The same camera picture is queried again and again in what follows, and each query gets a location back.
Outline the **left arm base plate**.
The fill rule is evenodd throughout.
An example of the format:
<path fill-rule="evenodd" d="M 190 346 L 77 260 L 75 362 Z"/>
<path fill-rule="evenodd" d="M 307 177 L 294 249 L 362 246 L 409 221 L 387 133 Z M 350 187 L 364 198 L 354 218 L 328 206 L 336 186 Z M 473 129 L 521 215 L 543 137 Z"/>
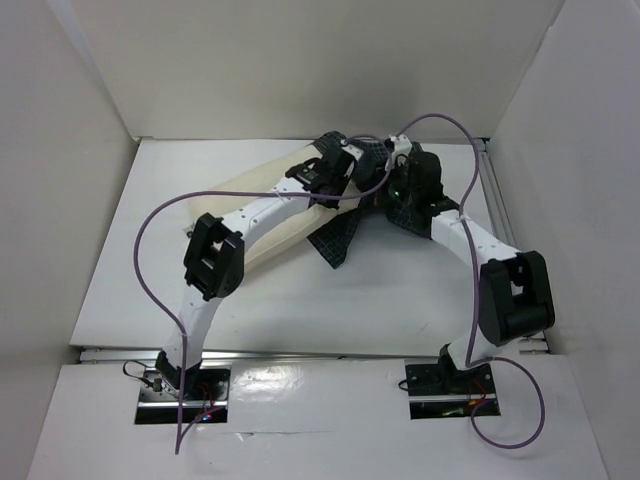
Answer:
<path fill-rule="evenodd" d="M 196 417 L 203 424 L 226 423 L 231 369 L 205 368 L 183 399 L 183 423 Z M 134 377 L 141 383 L 134 423 L 136 425 L 175 425 L 178 391 L 155 369 L 145 369 Z"/>

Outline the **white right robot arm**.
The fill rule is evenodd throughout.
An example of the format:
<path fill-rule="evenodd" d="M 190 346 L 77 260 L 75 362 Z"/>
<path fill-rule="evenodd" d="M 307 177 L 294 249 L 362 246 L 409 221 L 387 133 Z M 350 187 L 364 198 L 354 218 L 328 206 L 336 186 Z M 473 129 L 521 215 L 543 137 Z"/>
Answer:
<path fill-rule="evenodd" d="M 536 335 L 555 323 L 544 257 L 522 252 L 459 212 L 445 195 L 439 157 L 430 152 L 400 154 L 380 202 L 392 214 L 452 252 L 471 268 L 474 287 L 472 327 L 443 346 L 430 381 L 459 392 L 478 374 L 482 362 L 515 340 Z"/>

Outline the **dark plaid pillowcase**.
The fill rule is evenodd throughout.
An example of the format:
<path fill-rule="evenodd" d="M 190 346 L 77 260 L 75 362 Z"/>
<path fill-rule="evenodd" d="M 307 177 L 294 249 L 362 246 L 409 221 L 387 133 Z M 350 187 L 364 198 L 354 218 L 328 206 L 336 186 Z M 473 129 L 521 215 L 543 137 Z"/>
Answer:
<path fill-rule="evenodd" d="M 411 152 L 425 151 L 417 142 L 412 143 L 412 145 L 413 148 Z M 384 188 L 388 180 L 389 179 L 387 179 L 384 185 L 375 193 L 358 199 L 356 201 L 356 207 L 353 210 L 338 214 L 334 219 L 330 220 L 324 226 L 317 228 L 308 236 L 309 242 L 332 268 L 336 269 L 345 262 L 349 246 L 364 216 L 373 211 L 382 212 L 385 215 Z M 445 205 L 442 207 L 440 213 L 449 210 L 457 211 L 458 209 L 459 204 L 445 194 Z M 427 239 L 432 238 L 431 234 L 417 236 Z"/>

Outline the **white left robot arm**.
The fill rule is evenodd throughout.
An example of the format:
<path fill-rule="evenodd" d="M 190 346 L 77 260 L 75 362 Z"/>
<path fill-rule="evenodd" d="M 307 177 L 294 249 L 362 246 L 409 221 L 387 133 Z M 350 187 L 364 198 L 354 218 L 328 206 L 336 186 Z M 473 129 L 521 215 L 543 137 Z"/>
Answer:
<path fill-rule="evenodd" d="M 363 156 L 353 145 L 332 147 L 290 167 L 265 197 L 220 217 L 204 213 L 197 219 L 183 261 L 179 325 L 156 360 L 161 385 L 172 397 L 184 399 L 196 390 L 204 341 L 222 300 L 243 281 L 247 250 L 314 204 L 337 207 Z"/>

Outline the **cream white pillow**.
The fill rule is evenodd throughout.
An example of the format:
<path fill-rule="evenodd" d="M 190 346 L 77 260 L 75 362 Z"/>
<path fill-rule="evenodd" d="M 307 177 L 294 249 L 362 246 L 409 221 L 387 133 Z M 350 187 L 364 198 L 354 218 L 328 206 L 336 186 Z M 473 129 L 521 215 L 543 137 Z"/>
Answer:
<path fill-rule="evenodd" d="M 244 245 L 240 265 L 249 272 L 267 260 L 283 253 L 307 238 L 340 213 L 356 207 L 358 190 L 349 182 L 342 200 L 312 200 L 303 196 L 299 184 L 285 177 L 294 165 L 325 153 L 313 145 L 288 156 L 272 160 L 218 185 L 220 189 L 246 187 L 256 189 L 267 197 L 204 196 L 188 201 L 188 211 L 194 223 L 209 215 L 220 218 L 226 232 L 239 232 Z"/>

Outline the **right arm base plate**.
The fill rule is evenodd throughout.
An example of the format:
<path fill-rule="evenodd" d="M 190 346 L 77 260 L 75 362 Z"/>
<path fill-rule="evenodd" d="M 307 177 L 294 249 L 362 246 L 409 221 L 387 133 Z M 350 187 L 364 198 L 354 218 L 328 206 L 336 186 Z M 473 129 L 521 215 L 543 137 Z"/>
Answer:
<path fill-rule="evenodd" d="M 500 416 L 493 373 L 488 365 L 446 377 L 437 363 L 405 364 L 398 388 L 408 395 L 412 420 Z"/>

